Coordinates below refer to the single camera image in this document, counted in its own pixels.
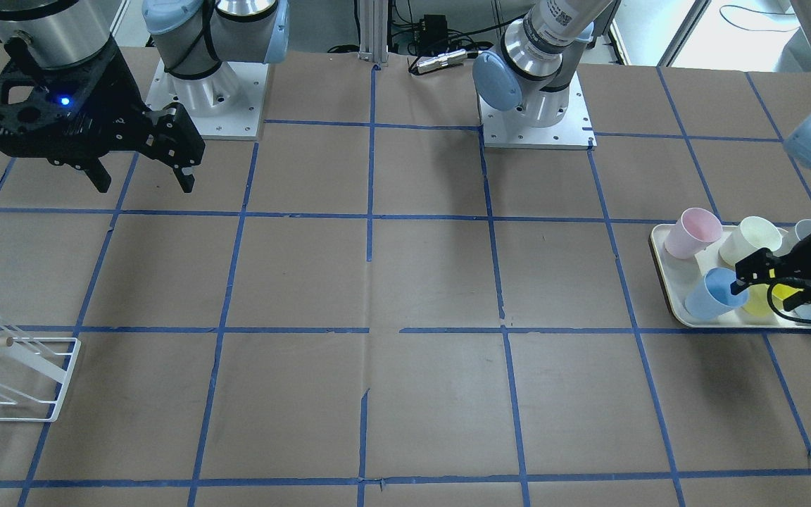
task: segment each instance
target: qr code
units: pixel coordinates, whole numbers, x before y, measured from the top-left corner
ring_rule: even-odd
[[[556,20],[557,20],[558,23],[560,23],[560,25],[568,26],[569,23],[572,22],[572,16],[569,16],[566,13],[562,12],[562,13],[559,13],[558,16],[556,16]]]

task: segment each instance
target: yellow cup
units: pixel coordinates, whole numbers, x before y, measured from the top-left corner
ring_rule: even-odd
[[[768,285],[753,285],[747,291],[750,292],[750,299],[747,301],[746,305],[743,305],[743,310],[753,315],[753,317],[768,317],[768,315],[772,315],[772,307],[769,307],[768,302],[768,295],[769,295],[769,286]],[[775,299],[775,307],[781,308],[781,303],[784,299],[793,296],[797,292],[800,292],[800,289],[794,289],[793,287],[788,287],[786,285],[776,285],[775,289],[772,291],[772,298]]]

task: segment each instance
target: white tray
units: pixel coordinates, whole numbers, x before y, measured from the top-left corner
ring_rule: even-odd
[[[653,233],[650,233],[650,246],[653,247],[653,258],[656,260],[659,276],[662,277],[662,286],[665,289],[672,314],[687,327],[778,327],[788,328],[788,330],[811,330],[811,324],[783,320],[775,314],[754,317],[743,308],[737,308],[735,311],[719,315],[712,320],[696,318],[684,308],[684,298],[708,270],[715,267],[731,268],[718,256],[718,248],[735,228],[737,228],[736,225],[725,225],[721,240],[697,253],[693,259],[686,260],[673,257],[663,245],[665,237],[672,230],[672,224],[656,225],[653,228]],[[788,234],[784,229],[779,229],[779,231],[782,235]]]

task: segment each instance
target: pink cup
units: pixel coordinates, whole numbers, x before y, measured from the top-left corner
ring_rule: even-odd
[[[673,257],[689,259],[722,238],[722,223],[711,211],[689,208],[665,237],[665,249]]]

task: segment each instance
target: cable connector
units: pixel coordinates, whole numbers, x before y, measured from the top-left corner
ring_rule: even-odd
[[[434,58],[428,58],[428,60],[422,61],[415,67],[415,74],[421,76],[441,68],[455,67],[467,60],[468,53],[467,49],[458,49],[447,54],[437,55]]]

